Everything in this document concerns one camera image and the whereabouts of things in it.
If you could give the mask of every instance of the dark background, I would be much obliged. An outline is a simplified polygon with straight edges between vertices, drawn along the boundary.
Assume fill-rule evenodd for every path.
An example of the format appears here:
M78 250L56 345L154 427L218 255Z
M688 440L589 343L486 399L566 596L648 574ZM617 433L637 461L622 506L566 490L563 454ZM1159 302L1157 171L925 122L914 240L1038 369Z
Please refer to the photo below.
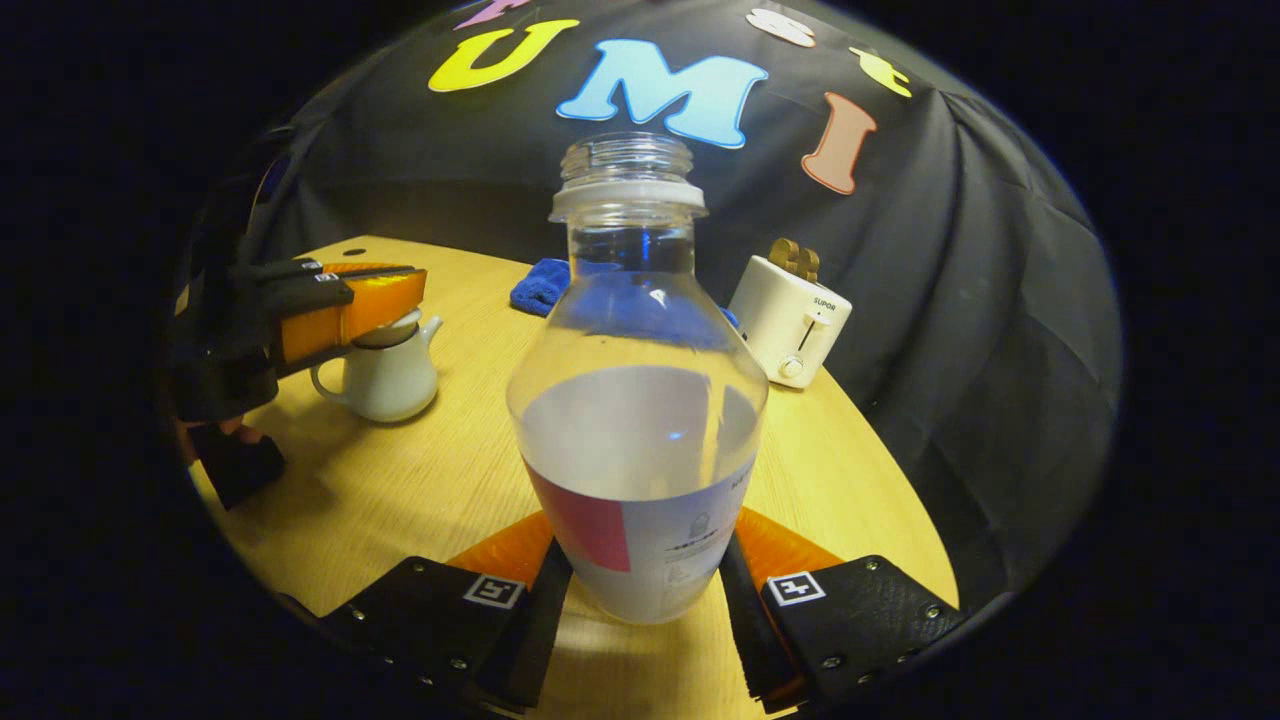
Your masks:
M5 6L10 242L37 251L9 268L32 378L13 379L14 446L32 452L8 483L13 716L431 715L256 591L189 492L151 369L180 238L232 155L439 8ZM858 5L1059 163L1111 255L1129 368L1108 486L1076 538L886 715L1280 711L1261 589L1276 464L1257 319L1276 225L1275 182L1252 165L1280 127L1262 8Z

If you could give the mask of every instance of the colorful letter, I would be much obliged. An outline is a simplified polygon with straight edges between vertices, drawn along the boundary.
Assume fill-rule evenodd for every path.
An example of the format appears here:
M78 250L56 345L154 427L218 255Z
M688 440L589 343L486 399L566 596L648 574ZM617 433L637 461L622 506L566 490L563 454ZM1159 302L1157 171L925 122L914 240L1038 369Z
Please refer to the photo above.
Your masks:
M876 120L847 97L827 94L831 115L822 133L818 150L800 161L804 172L841 195L854 193L854 163L867 133L876 129Z
M746 145L737 129L751 86L769 77L745 60L713 55L672 73L662 51L643 40L604 40L604 54L577 97L561 102L556 114L579 120L607 120L618 113L609 101L621 85L631 122L644 124L676 100L685 108L667 118L667 129L721 147Z
M799 20L792 20L791 18L781 13L774 13L773 10L756 8L751 10L750 15L746 15L746 22L772 36L781 37L787 42L794 42L800 47L813 47L817 45L813 40L813 31L809 29L809 26Z
M475 37L468 37L458 44L457 51L440 65L426 86L436 92L453 92L454 90L467 90L497 82L509 74L518 72L538 56L543 49L562 29L568 29L577 24L577 20L547 20L531 24L525 28L529 33L525 40L502 60L488 68L472 68L480 55L500 37L512 33L509 29L495 29Z
M467 26L486 23L494 18L500 18L503 10L509 10L511 8L518 8L526 3L529 3L529 0L493 0L493 3L490 3L488 8L476 13L476 17L471 18L470 20L460 24L453 29L462 29Z
M893 65L888 64L888 60L878 55L872 55L864 50L858 50L854 47L849 49L850 53L858 55L858 67L867 73L867 77L883 85L884 87L892 90L893 92L901 95L902 97L910 97L911 91L899 85L896 81L911 82L902 73L893 69Z

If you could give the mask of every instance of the pink letter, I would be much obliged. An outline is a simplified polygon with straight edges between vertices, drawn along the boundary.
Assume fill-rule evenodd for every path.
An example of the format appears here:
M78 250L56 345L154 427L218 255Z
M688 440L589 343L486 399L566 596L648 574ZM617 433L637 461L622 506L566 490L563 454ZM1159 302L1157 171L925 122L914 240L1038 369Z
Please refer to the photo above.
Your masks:
M813 179L841 195L854 193L854 163L867 133L876 129L876 119L847 97L828 92L831 115L818 149L805 155L800 167Z
M526 3L529 3L529 0L493 0L493 3L488 8L476 13L476 17L471 18L470 20L460 24L453 29L462 29L467 26L486 23L494 18L500 18L503 10L509 10L511 8L518 8Z

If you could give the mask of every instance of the yellow letter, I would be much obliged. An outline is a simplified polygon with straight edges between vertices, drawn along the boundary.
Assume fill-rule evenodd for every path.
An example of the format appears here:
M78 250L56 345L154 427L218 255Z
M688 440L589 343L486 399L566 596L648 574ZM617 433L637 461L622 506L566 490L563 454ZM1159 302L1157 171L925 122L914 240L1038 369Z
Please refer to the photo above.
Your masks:
M531 24L525 28L529 36L511 51L511 55L488 68L472 68L471 64L494 41L499 37L507 37L512 31L495 29L468 37L458 44L457 51L449 55L449 59L435 70L431 79L426 81L426 86L436 92L452 92L454 90L468 90L497 82L531 63L562 29L568 29L576 24L577 20L548 20L545 23Z
M902 97L910 97L911 91L899 85L896 81L911 82L906 79L906 76L893 69L887 60L870 53L864 53L861 50L849 49L850 53L858 55L858 67L867 73L867 77L883 85L884 87L892 90L893 92L901 95Z

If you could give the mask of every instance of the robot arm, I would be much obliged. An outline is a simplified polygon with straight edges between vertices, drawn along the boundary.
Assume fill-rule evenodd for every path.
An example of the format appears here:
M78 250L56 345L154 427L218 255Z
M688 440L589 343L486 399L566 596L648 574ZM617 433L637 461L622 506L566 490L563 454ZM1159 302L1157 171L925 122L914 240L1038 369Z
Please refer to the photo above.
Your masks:
M358 337L422 301L426 270L312 259L206 268L174 318L169 386L224 507L279 478L284 457L264 437L246 445L216 423L270 402L278 379L349 351Z

